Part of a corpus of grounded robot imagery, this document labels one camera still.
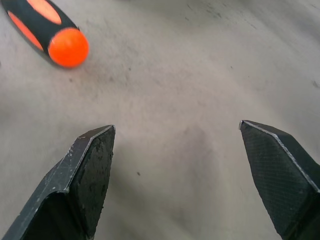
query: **screwdriver handle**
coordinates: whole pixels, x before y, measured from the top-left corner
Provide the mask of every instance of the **screwdriver handle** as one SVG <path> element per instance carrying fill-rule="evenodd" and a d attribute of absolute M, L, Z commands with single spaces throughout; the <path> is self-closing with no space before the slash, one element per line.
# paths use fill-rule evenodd
<path fill-rule="evenodd" d="M 89 44 L 84 34 L 50 0 L 1 0 L 22 34 L 63 67 L 76 67 L 86 59 Z"/>

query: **concrete floor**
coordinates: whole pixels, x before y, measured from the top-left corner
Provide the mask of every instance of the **concrete floor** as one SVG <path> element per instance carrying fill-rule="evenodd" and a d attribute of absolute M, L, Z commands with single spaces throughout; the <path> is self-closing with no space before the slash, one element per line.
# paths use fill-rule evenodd
<path fill-rule="evenodd" d="M 79 68 L 49 64 L 0 11 L 0 237 L 77 136 L 115 124 L 96 240 L 280 239 L 238 123 L 319 159 L 319 0 L 54 2 L 90 42 Z"/>

